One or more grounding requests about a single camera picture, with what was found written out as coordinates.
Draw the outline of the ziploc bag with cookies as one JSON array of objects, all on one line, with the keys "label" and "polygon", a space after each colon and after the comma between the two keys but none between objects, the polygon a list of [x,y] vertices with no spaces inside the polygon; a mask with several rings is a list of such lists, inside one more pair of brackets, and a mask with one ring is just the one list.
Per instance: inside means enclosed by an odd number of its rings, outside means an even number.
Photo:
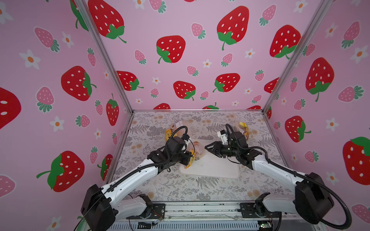
[{"label": "ziploc bag with cookies", "polygon": [[211,155],[209,151],[205,149],[205,146],[213,143],[212,140],[204,140],[204,139],[194,139],[187,147],[187,151],[189,151],[192,155],[190,158],[189,163],[185,166],[185,169],[194,165],[194,163],[199,163],[201,160],[204,160],[206,155]]}]

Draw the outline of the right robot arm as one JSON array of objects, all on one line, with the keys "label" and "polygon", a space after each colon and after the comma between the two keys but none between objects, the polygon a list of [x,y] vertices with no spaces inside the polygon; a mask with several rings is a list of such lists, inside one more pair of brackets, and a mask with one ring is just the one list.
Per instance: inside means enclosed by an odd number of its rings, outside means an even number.
[{"label": "right robot arm", "polygon": [[[272,161],[264,148],[249,147],[240,132],[222,130],[218,137],[221,140],[206,145],[205,150],[219,158],[235,157],[243,166],[273,178],[294,193],[293,199],[264,193],[255,202],[259,216],[268,212],[291,213],[311,224],[323,223],[337,230],[351,226],[352,216],[348,206],[325,185],[320,175],[297,172]],[[346,220],[343,224],[333,224],[324,219],[334,207],[335,200],[344,210]]]}]

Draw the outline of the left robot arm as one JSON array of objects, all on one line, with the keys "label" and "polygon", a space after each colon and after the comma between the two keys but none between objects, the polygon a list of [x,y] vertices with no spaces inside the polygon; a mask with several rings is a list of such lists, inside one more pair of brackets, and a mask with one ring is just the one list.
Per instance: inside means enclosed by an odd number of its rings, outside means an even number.
[{"label": "left robot arm", "polygon": [[106,231],[119,218],[144,214],[151,201],[146,196],[130,199],[122,203],[122,199],[144,182],[180,163],[188,165],[191,152],[187,150],[191,143],[189,135],[170,138],[164,147],[152,151],[147,158],[131,172],[118,180],[102,187],[91,186],[85,195],[81,213],[92,231]]}]

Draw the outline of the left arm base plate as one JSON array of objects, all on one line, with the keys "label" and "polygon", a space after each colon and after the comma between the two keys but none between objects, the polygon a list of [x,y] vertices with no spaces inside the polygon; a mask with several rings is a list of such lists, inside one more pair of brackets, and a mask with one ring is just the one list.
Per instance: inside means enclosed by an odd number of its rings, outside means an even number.
[{"label": "left arm base plate", "polygon": [[137,219],[163,219],[165,216],[166,204],[155,203],[148,206],[141,215],[138,215]]}]

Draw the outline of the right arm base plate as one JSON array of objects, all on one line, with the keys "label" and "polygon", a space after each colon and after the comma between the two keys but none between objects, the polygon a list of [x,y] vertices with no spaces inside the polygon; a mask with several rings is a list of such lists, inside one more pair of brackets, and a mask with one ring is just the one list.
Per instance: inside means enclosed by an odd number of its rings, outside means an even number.
[{"label": "right arm base plate", "polygon": [[262,204],[255,204],[255,202],[240,203],[239,209],[243,218],[279,218],[278,212],[268,211]]}]

